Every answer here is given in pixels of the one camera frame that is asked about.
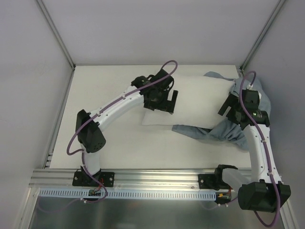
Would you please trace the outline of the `white pillow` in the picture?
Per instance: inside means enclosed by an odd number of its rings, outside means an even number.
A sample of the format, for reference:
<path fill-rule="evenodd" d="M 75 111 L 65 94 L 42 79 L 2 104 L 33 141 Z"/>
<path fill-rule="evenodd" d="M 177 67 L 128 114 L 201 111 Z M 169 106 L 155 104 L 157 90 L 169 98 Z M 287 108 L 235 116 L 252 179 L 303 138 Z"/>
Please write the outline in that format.
<path fill-rule="evenodd" d="M 178 91 L 174 113 L 146 111 L 142 125 L 187 125 L 212 129 L 225 117 L 218 114 L 234 79 L 215 72 L 202 75 L 174 74 L 173 89 Z"/>

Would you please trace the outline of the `grey-blue pillowcase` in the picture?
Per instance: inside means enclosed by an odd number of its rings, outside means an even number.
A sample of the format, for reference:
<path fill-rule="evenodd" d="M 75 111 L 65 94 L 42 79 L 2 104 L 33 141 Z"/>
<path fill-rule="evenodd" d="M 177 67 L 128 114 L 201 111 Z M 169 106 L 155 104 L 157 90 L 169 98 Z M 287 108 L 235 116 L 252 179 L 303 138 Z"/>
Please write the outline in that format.
<path fill-rule="evenodd" d="M 252 76 L 247 77 L 243 84 L 243 89 L 250 85 L 250 81 L 253 81 L 252 89 L 260 93 L 259 109 L 266 111 L 268 115 L 270 115 L 271 102 L 263 91 L 263 87 L 258 78 L 253 79 Z M 244 136 L 240 126 L 228 119 L 224 119 L 212 129 L 187 125 L 174 125 L 172 131 L 196 140 L 229 141 L 240 147 L 243 151 L 249 150 L 246 137 Z"/>

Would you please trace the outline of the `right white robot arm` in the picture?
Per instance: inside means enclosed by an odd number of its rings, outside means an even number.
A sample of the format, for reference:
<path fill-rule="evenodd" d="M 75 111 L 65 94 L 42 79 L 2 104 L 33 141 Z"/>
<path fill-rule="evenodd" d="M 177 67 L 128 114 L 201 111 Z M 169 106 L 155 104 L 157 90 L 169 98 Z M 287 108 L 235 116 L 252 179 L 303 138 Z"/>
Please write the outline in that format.
<path fill-rule="evenodd" d="M 283 184 L 273 158 L 270 121 L 266 111 L 259 109 L 260 96 L 254 90 L 242 90 L 242 97 L 229 94 L 218 114 L 240 126 L 249 147 L 251 179 L 244 177 L 235 166 L 219 165 L 214 184 L 229 185 L 238 193 L 243 210 L 276 212 L 291 196 L 289 185 Z"/>

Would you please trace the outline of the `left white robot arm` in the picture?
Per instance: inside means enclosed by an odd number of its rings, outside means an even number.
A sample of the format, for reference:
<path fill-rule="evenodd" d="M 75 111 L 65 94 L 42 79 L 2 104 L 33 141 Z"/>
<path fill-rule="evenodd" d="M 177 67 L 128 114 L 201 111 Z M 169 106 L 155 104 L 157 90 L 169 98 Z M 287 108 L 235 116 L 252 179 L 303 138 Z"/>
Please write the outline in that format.
<path fill-rule="evenodd" d="M 76 132 L 84 151 L 83 181 L 88 186 L 95 186 L 100 180 L 100 152 L 106 144 L 103 131 L 117 118 L 139 105 L 152 111 L 173 114 L 178 95 L 178 91 L 174 90 L 172 99 L 168 99 L 173 86 L 174 78 L 161 69 L 155 75 L 136 77 L 121 95 L 107 105 L 91 112 L 78 112 Z"/>

